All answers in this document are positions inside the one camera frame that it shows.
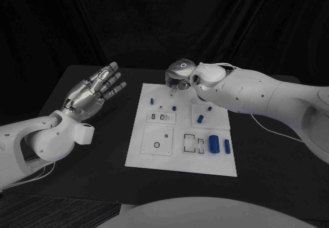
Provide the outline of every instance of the small blue part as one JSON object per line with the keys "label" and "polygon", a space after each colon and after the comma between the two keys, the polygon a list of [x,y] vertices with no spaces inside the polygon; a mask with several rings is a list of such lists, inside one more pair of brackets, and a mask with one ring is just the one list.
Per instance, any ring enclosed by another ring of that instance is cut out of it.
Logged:
{"label": "small blue part", "polygon": [[225,151],[227,151],[227,154],[231,153],[231,149],[230,149],[230,141],[228,139],[225,139]]}
{"label": "small blue part", "polygon": [[217,135],[210,136],[210,147],[211,147],[211,153],[220,153],[220,141],[218,141]]}
{"label": "small blue part", "polygon": [[[201,98],[201,97],[200,97]],[[202,98],[201,98],[201,100],[204,100]],[[207,101],[207,100],[204,100],[204,101]]]}
{"label": "small blue part", "polygon": [[202,123],[202,120],[204,120],[204,116],[200,115],[200,118],[198,118],[198,123],[200,123],[200,124]]}

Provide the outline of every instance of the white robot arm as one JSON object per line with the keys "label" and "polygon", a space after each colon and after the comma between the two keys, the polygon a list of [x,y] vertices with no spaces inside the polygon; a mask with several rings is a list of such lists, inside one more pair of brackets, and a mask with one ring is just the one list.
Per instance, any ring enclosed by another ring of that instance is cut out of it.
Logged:
{"label": "white robot arm", "polygon": [[329,87],[282,82],[225,63],[197,66],[188,59],[169,66],[165,79],[168,86],[192,87],[204,100],[230,111],[282,121],[329,163]]}
{"label": "white robot arm", "polygon": [[[83,80],[68,93],[64,106],[49,116],[39,117],[0,127],[0,191],[34,174],[47,165],[67,157],[75,142],[90,144],[94,127],[81,123],[100,111],[104,102],[126,87],[126,82],[112,90],[122,74],[113,62]],[[21,141],[25,138],[38,159],[25,161]]]}

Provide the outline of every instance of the dark table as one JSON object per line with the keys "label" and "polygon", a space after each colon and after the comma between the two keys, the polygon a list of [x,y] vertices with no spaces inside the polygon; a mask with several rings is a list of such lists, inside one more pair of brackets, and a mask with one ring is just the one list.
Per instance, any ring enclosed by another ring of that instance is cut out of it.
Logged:
{"label": "dark table", "polygon": [[[101,67],[68,67],[39,116],[60,109],[68,91]],[[91,145],[78,145],[54,172],[3,193],[145,204],[176,197],[221,197],[272,208],[301,219],[329,220],[329,164],[306,145],[266,131],[251,116],[230,112],[238,177],[124,166],[143,83],[165,84],[165,71],[120,68],[126,89],[87,120]],[[273,76],[293,83],[292,76]],[[256,116],[264,127],[298,137],[277,120]]]}

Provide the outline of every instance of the white platform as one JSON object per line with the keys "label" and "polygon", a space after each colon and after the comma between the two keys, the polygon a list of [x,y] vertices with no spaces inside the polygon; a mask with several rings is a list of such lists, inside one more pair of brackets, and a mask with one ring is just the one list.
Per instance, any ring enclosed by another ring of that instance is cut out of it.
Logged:
{"label": "white platform", "polygon": [[[195,152],[185,152],[185,134],[194,135]],[[220,137],[217,154],[210,152],[211,135]],[[198,139],[204,139],[204,154]],[[225,139],[231,154],[225,153]],[[228,111],[202,101],[192,88],[174,92],[166,85],[143,84],[126,166],[237,177]]]}

